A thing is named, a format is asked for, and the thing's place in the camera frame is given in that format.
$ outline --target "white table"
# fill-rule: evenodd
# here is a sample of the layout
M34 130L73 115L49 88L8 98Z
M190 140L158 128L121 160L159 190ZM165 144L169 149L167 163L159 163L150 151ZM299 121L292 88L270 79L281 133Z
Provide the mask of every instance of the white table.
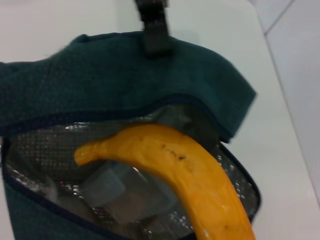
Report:
M228 146L262 194L256 239L320 239L320 210L254 7L246 0L171 0L168 16L174 37L223 55L258 92ZM0 0L0 61L36 61L83 33L140 28L133 0ZM12 240L2 189L0 208L0 239Z

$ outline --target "navy zipper trim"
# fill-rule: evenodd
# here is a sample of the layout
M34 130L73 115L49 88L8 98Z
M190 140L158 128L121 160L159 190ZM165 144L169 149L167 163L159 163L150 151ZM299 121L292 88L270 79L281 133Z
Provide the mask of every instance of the navy zipper trim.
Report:
M215 115L210 109L198 98L187 94L173 94L162 98L152 104L145 107L132 110L115 110L115 111L78 111L78 112L66 112L50 114L43 117L37 117L34 119L26 120L11 124L6 127L0 128L0 136L7 137L25 133L32 130L38 130L42 128L48 128L55 125L66 124L66 120L70 123L74 122L97 122L97 121L109 121L109 120L126 120L146 116L152 113L154 110L164 107L170 104L186 104L191 105L200 111L202 111L211 124L217 129L221 136L221 141L228 143L233 135L223 127Z

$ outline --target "silver insulated lining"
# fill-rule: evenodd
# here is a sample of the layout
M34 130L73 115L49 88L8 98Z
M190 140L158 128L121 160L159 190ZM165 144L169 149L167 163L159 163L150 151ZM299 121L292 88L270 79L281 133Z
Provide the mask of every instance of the silver insulated lining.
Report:
M81 185L105 162L79 167L73 158L76 148L109 137L133 123L144 122L171 126L198 141L229 176L247 215L258 210L258 194L241 169L221 150L215 129L201 112L185 105L168 105L130 120L73 122L17 135L10 139L4 167L25 187L107 231L133 240L177 240L193 232L179 201L156 215L119 223L110 208L104 205L92 207L83 197Z

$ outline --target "green fabric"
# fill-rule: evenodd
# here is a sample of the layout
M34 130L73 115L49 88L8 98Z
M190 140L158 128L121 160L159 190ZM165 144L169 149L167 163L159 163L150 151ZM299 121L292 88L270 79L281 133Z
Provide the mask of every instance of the green fabric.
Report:
M255 97L233 65L177 39L172 56L148 59L141 37L141 32L82 35L48 59L0 63L0 136L14 134L26 121L55 124L59 114L68 116L64 121L79 112L125 118L128 111L157 104L197 102L226 142L233 137Z
M15 240L111 240L36 204L4 184Z

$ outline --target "clear plastic container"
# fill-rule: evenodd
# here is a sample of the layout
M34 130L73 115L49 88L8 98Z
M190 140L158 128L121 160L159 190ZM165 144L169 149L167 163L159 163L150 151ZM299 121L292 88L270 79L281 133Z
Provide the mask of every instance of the clear plastic container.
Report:
M119 223L132 223L168 211L178 199L161 179L122 163L108 162L81 186L84 200L104 207Z

